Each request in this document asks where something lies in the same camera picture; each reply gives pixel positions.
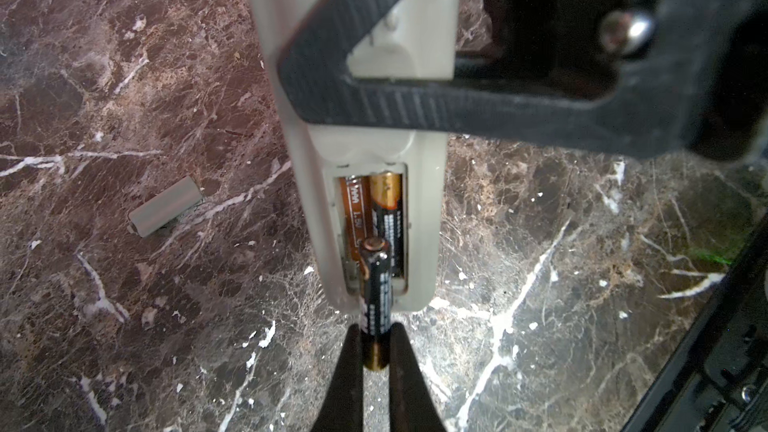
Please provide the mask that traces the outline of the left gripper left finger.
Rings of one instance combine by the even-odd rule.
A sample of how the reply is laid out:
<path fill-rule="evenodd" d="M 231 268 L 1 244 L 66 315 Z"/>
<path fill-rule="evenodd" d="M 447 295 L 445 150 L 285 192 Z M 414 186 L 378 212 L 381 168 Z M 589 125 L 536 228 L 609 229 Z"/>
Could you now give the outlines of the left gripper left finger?
<path fill-rule="evenodd" d="M 330 385 L 311 431 L 361 432 L 364 429 L 361 332 L 351 325 Z"/>

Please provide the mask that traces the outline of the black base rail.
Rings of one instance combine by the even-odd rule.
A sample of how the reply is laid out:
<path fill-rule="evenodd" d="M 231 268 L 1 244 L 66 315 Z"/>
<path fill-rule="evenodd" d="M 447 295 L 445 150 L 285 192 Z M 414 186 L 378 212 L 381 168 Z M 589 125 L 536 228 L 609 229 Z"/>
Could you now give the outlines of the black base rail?
<path fill-rule="evenodd" d="M 761 220 L 626 431 L 767 428 L 767 222 Z"/>

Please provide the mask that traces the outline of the remote battery cover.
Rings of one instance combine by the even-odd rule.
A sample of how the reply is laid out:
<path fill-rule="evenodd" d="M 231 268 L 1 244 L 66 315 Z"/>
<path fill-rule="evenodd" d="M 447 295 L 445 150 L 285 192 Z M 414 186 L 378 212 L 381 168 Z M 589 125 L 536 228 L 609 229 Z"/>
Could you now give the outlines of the remote battery cover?
<path fill-rule="evenodd" d="M 132 230 L 146 238 L 198 205 L 204 196 L 191 177 L 180 179 L 128 214 Z"/>

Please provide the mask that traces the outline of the white AC remote control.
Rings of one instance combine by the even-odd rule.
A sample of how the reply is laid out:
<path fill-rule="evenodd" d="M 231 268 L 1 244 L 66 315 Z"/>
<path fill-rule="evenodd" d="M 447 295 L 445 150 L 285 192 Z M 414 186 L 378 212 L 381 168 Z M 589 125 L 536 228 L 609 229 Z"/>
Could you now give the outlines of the white AC remote control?
<path fill-rule="evenodd" d="M 398 312 L 433 298 L 448 136 L 387 128 L 311 125 L 290 105 L 277 74 L 279 52 L 318 0 L 250 0 L 277 114 L 287 144 L 319 280 L 327 301 L 359 311 L 355 266 L 346 258 L 339 180 L 393 170 L 404 176 L 406 273 L 394 283 Z M 400 0 L 356 46 L 352 73 L 365 78 L 449 79 L 459 0 Z"/>

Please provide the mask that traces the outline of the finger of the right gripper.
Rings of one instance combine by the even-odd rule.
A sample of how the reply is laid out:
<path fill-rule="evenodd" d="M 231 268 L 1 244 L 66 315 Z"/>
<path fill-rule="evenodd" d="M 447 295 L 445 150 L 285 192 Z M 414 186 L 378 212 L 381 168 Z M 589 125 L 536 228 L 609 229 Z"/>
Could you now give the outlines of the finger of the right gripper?
<path fill-rule="evenodd" d="M 357 78 L 347 60 L 400 0 L 318 0 L 283 46 L 277 73 L 305 122 L 356 127 L 466 133 L 505 138 L 492 130 L 504 75 L 487 58 L 454 59 L 445 80 Z"/>

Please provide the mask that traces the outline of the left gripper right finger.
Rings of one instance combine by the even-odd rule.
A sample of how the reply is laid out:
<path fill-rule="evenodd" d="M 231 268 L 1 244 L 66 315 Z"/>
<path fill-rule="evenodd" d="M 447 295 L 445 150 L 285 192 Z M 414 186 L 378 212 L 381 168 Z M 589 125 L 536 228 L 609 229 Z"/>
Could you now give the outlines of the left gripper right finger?
<path fill-rule="evenodd" d="M 390 328 L 389 369 L 390 430 L 445 432 L 401 323 Z"/>

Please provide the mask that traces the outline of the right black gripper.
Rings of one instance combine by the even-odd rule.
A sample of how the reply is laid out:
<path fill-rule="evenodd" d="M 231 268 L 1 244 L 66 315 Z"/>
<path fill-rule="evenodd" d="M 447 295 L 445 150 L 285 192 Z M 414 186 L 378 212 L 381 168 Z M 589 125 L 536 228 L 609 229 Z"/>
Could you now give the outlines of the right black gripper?
<path fill-rule="evenodd" d="M 767 146 L 767 0 L 484 0 L 495 134 L 740 161 Z"/>

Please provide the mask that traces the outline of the black AAA battery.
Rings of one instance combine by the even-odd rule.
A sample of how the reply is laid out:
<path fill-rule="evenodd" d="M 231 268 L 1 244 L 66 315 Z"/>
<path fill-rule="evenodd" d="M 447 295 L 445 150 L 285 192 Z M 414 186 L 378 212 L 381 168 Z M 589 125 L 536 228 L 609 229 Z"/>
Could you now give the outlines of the black AAA battery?
<path fill-rule="evenodd" d="M 361 340 L 363 364 L 382 371 L 389 364 L 391 308 L 393 303 L 392 254 L 382 237 L 367 237 L 360 244 Z"/>
<path fill-rule="evenodd" d="M 384 172 L 369 177 L 374 232 L 389 243 L 392 275 L 402 278 L 405 271 L 402 176 Z"/>

